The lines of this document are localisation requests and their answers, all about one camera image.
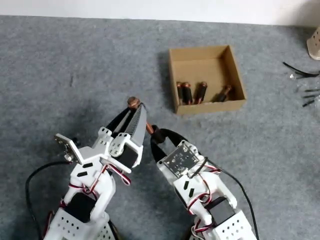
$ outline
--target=screw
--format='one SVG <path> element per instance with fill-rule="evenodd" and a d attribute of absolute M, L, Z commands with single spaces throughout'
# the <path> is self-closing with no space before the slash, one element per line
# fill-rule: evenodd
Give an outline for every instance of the screw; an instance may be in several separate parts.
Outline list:
<path fill-rule="evenodd" d="M 67 160 L 68 162 L 71 162 L 73 157 L 72 157 L 71 155 L 69 155 L 69 154 L 66 154 L 66 155 L 64 155 L 64 158 L 65 158 L 65 160 Z"/>

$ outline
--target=perforated white plastic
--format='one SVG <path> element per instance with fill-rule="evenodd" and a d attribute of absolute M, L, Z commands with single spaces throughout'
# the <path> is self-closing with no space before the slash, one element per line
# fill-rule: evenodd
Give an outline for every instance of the perforated white plastic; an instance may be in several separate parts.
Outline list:
<path fill-rule="evenodd" d="M 213 230 L 205 232 L 204 236 L 210 240 L 257 240 L 241 210 Z"/>
<path fill-rule="evenodd" d="M 320 26 L 314 34 L 306 41 L 309 55 L 314 60 L 320 60 Z"/>
<path fill-rule="evenodd" d="M 108 214 L 104 213 L 95 222 L 83 223 L 65 212 L 63 208 L 59 208 L 44 240 L 61 240 L 63 238 L 67 240 L 115 240 L 108 224 L 109 220 Z M 106 234 L 103 234 L 102 238 L 100 238 L 100 233 L 105 231 L 105 229 L 108 229 L 108 238 L 103 238 L 103 235 L 106 236 Z"/>

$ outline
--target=robotic arm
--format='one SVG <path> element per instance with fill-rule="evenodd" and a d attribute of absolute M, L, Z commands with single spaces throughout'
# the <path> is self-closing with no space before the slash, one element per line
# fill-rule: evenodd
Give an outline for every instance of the robotic arm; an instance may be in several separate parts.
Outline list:
<path fill-rule="evenodd" d="M 221 170 L 183 136 L 152 127 L 150 145 L 156 165 L 196 216 L 186 240 L 257 240 L 235 196 L 221 181 Z M 159 147 L 167 137 L 176 146 L 169 155 Z"/>
<path fill-rule="evenodd" d="M 147 112 L 143 104 L 121 112 L 107 127 L 101 127 L 92 147 L 78 148 L 69 138 L 56 134 L 64 158 L 75 162 L 69 189 L 54 218 L 48 223 L 44 240 L 118 240 L 116 229 L 105 212 L 115 194 L 114 175 L 130 185 L 125 173 L 140 164 L 146 132 Z"/>

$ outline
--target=red and white servo wire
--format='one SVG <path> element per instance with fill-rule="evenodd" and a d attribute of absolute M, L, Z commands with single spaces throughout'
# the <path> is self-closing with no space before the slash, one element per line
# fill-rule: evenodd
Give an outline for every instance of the red and white servo wire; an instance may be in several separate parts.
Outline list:
<path fill-rule="evenodd" d="M 200 200 L 201 203 L 203 204 L 208 204 L 211 202 L 212 200 L 212 193 L 210 191 L 209 185 L 207 183 L 207 181 L 201 176 L 200 173 L 198 173 L 198 175 L 200 176 L 200 178 L 202 179 L 203 183 L 205 184 L 207 191 L 208 192 L 203 192 L 201 194 L 199 194 L 198 196 L 196 196 L 194 199 L 192 199 L 186 206 L 187 206 L 187 210 L 189 211 L 190 214 L 194 214 L 190 208 L 193 206 L 193 204 L 196 203 L 197 200 Z"/>
<path fill-rule="evenodd" d="M 127 186 L 130 186 L 131 185 L 131 180 L 130 180 L 130 178 L 128 178 L 126 175 L 124 175 L 124 173 L 123 172 L 121 172 L 118 168 L 116 168 L 114 165 L 112 165 L 112 164 L 108 164 L 108 166 L 116 173 L 116 174 L 118 174 L 120 177 L 121 177 L 121 179 L 122 179 L 122 181 L 123 181 L 123 183 L 125 184 L 125 185 L 127 185 Z"/>
<path fill-rule="evenodd" d="M 50 226 L 50 223 L 51 223 L 51 220 L 53 218 L 53 216 L 55 215 L 55 212 L 54 211 L 50 211 L 46 217 L 46 222 L 45 222 L 45 227 L 44 227 L 44 231 L 43 231 L 43 235 L 42 237 L 45 238 L 48 230 L 49 230 L 49 226 Z"/>
<path fill-rule="evenodd" d="M 107 170 L 107 169 L 111 169 L 113 170 L 116 174 L 118 174 L 120 177 L 121 177 L 121 180 L 123 181 L 123 183 L 127 186 L 130 186 L 131 184 L 131 180 L 130 178 L 128 178 L 125 174 L 123 174 L 123 172 L 121 172 L 117 167 L 115 167 L 113 164 L 107 164 L 105 165 L 99 176 L 96 178 L 96 180 L 93 182 L 92 186 L 90 188 L 87 188 L 84 184 L 82 186 L 76 186 L 76 185 L 73 185 L 71 183 L 69 183 L 69 187 L 71 188 L 75 188 L 75 189 L 79 189 L 79 190 L 82 190 L 85 194 L 89 195 L 89 194 L 92 194 L 95 198 L 95 200 L 98 199 L 97 197 L 97 193 L 95 192 L 95 187 L 96 185 L 98 184 L 98 181 L 99 181 L 99 178 L 100 176 Z"/>
<path fill-rule="evenodd" d="M 205 225 L 205 226 L 199 227 L 200 223 L 201 223 L 201 219 L 199 219 L 198 222 L 191 227 L 191 233 L 194 237 L 202 240 L 203 238 L 198 236 L 197 234 L 203 233 L 203 232 L 209 230 L 212 227 L 212 225 L 210 224 L 210 225 Z"/>

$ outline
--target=white plastic part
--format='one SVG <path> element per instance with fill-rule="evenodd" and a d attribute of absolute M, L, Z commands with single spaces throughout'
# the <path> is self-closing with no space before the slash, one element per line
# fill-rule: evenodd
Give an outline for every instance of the white plastic part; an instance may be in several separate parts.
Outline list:
<path fill-rule="evenodd" d="M 105 127 L 98 131 L 98 138 L 92 147 L 85 146 L 80 149 L 63 135 L 57 134 L 56 141 L 59 144 L 68 144 L 71 146 L 72 154 L 76 155 L 78 164 L 70 174 L 69 190 L 64 196 L 64 203 L 68 205 L 76 193 L 83 191 L 83 186 L 89 190 L 94 187 L 94 193 L 97 195 L 97 201 L 91 210 L 90 221 L 83 223 L 59 208 L 49 225 L 45 240 L 115 240 L 113 232 L 108 224 L 109 216 L 105 212 L 107 205 L 115 194 L 116 184 L 114 177 L 105 171 L 102 173 L 104 166 L 113 164 L 119 170 L 131 173 L 131 169 L 124 166 L 121 162 L 115 160 L 110 155 L 111 144 L 114 138 L 112 132 Z M 138 153 L 139 164 L 142 158 L 143 146 L 138 147 L 130 140 L 130 135 L 126 133 L 125 138 L 120 139 L 120 146 L 117 151 L 123 152 L 125 144 Z"/>
<path fill-rule="evenodd" d="M 227 198 L 230 206 L 236 212 L 234 216 L 227 219 L 216 228 L 210 228 L 207 231 L 204 231 L 203 235 L 199 233 L 197 235 L 198 237 L 196 237 L 191 234 L 189 240 L 257 240 L 256 236 L 252 232 L 252 227 L 246 216 L 240 209 L 237 209 L 237 199 L 217 174 L 203 171 L 205 169 L 204 167 L 203 170 L 200 171 L 203 179 L 199 175 L 189 178 L 189 176 L 192 175 L 192 173 L 194 173 L 199 166 L 201 166 L 205 158 L 199 154 L 196 146 L 185 140 L 182 141 L 177 147 L 181 146 L 182 144 L 186 145 L 200 160 L 188 171 L 188 174 L 184 174 L 180 178 L 177 178 L 163 164 L 163 161 L 165 161 L 166 158 L 158 161 L 157 163 L 157 167 L 163 173 L 168 182 L 175 187 L 175 190 L 178 192 L 181 200 L 185 203 L 185 205 L 188 205 L 198 195 L 208 192 L 208 188 L 203 181 L 204 179 L 210 188 L 211 194 L 218 194 L 219 196 Z M 212 224 L 211 214 L 205 209 L 204 205 L 199 199 L 191 206 L 190 210 L 196 215 L 194 223 L 201 219 L 200 227 Z"/>
<path fill-rule="evenodd" d="M 257 240 L 241 210 L 213 230 L 205 231 L 203 234 L 206 240 Z"/>
<path fill-rule="evenodd" d="M 306 41 L 309 55 L 314 60 L 320 60 L 320 26 L 315 30 L 312 37 Z"/>
<path fill-rule="evenodd" d="M 116 138 L 112 141 L 109 148 L 109 154 L 115 158 L 119 157 L 124 152 L 125 145 L 127 145 L 129 148 L 131 148 L 138 154 L 137 159 L 132 166 L 133 168 L 135 168 L 141 162 L 144 146 L 143 145 L 138 146 L 133 141 L 131 141 L 130 134 L 125 132 L 120 132 L 116 136 Z"/>
<path fill-rule="evenodd" d="M 104 212 L 95 222 L 83 223 L 59 208 L 44 240 L 116 240 Z"/>
<path fill-rule="evenodd" d="M 212 195 L 217 193 L 219 196 L 226 197 L 229 201 L 229 204 L 234 209 L 237 207 L 237 199 L 221 181 L 217 174 L 207 171 L 200 172 L 200 174 L 201 177 L 207 182 Z M 201 177 L 196 175 L 190 179 L 187 175 L 184 175 L 173 182 L 176 191 L 179 193 L 186 205 L 188 205 L 198 195 L 208 192 L 207 186 Z M 192 205 L 190 210 L 201 219 L 204 225 L 212 224 L 212 216 L 200 202 L 200 199 L 198 199 Z"/>

